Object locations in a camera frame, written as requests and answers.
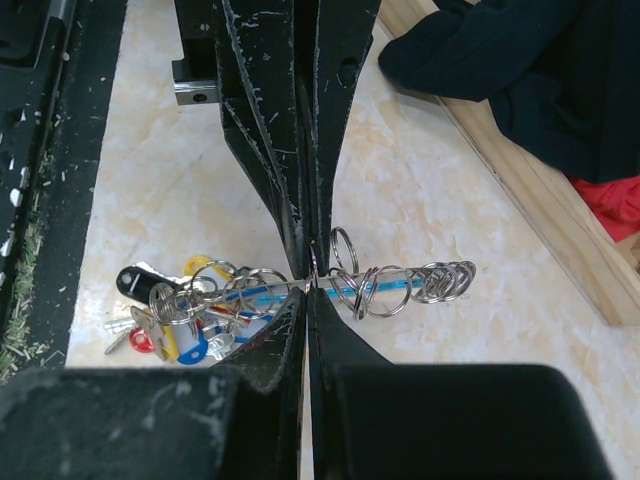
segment beige tile floor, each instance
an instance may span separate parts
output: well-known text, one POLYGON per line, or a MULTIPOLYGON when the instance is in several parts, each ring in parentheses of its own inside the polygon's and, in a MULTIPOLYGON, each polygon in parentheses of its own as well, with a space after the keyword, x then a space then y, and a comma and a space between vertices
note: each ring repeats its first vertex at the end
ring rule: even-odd
MULTIPOLYGON (((394 362, 535 362, 573 382, 622 479, 640 478, 640 331, 605 327, 474 150, 433 101, 396 93, 376 27, 336 178, 334 223, 365 267, 468 259, 464 298, 353 328, 394 362)), ((105 321, 126 316, 118 271, 147 261, 180 274, 205 253, 288 271, 276 228, 227 150, 215 105, 180 108, 173 2, 131 0, 87 235, 68 367, 158 366, 106 358, 105 321)), ((305 418, 308 427, 308 397, 305 418)), ((303 473, 311 475, 309 429, 303 473)))

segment wooden plank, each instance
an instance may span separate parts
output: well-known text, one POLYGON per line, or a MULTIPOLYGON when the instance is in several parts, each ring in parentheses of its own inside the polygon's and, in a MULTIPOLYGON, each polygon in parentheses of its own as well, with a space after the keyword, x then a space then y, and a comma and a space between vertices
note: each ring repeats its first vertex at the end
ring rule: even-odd
POLYGON ((640 273, 640 234, 636 235, 636 237, 637 241, 633 247, 631 247, 631 255, 633 255, 633 258, 638 262, 636 265, 636 271, 640 273))
MULTIPOLYGON (((380 19, 399 36, 435 10, 431 0, 383 0, 380 19)), ((612 326, 640 325, 640 275, 564 175, 505 138, 488 102, 441 100, 603 319, 612 326)))

